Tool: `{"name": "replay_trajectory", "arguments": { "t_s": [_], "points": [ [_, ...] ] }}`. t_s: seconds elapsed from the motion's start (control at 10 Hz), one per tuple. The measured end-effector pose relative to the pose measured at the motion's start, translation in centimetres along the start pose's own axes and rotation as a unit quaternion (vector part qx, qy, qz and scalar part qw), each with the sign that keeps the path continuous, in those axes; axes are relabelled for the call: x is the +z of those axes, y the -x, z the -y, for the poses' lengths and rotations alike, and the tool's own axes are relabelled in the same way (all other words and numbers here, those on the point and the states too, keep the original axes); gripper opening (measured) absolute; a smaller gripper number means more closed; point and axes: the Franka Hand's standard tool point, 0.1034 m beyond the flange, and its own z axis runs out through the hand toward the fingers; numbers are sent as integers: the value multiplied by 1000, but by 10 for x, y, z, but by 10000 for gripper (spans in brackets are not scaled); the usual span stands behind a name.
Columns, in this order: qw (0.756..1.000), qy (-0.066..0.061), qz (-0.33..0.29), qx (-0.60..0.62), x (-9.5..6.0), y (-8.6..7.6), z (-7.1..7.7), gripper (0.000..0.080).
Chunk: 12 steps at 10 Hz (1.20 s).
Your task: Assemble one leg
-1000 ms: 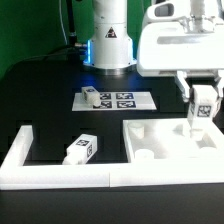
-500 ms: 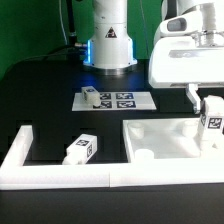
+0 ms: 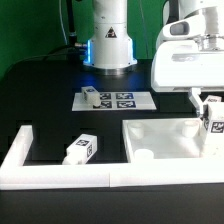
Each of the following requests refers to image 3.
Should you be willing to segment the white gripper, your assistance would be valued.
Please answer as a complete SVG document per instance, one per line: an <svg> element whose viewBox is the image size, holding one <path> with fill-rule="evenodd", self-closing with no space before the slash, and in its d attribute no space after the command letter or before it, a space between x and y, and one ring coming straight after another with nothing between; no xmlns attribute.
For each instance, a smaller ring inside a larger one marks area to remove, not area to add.
<svg viewBox="0 0 224 224"><path fill-rule="evenodd" d="M201 90L224 91L224 51L199 51L193 40L164 42L152 62L151 86L156 92L189 91L188 98L202 117Z"/></svg>

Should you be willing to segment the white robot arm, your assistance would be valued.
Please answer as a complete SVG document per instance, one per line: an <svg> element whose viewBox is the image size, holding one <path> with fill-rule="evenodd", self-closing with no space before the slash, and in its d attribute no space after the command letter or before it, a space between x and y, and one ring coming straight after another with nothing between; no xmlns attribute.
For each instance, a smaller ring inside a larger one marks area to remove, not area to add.
<svg viewBox="0 0 224 224"><path fill-rule="evenodd" d="M84 65L106 75L136 65L127 34L127 0L93 0L93 14ZM187 92L200 115L199 94L224 91L224 0L166 0L151 86L156 92Z"/></svg>

